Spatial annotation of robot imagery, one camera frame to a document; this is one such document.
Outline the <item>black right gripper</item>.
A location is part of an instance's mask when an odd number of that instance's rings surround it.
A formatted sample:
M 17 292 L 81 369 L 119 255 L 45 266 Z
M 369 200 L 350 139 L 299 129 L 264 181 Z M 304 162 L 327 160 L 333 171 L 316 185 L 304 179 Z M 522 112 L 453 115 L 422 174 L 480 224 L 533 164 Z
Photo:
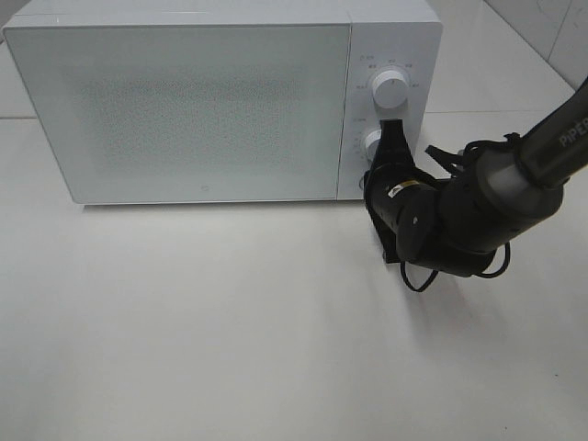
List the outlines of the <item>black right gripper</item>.
M 384 262 L 399 264 L 396 243 L 446 243 L 438 212 L 446 178 L 415 166 L 401 119 L 383 119 L 372 165 L 363 176 L 363 197 Z

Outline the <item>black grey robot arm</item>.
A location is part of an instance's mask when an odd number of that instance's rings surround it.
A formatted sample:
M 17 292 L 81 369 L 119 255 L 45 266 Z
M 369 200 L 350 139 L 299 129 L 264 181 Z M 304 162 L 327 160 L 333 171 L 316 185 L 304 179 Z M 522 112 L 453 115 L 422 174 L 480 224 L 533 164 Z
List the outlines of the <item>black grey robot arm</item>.
M 431 279 L 498 277 L 511 240 L 555 214 L 565 183 L 587 165 L 587 86 L 525 135 L 425 151 L 447 178 L 416 166 L 401 120 L 381 121 L 364 202 L 385 263 L 428 268 Z

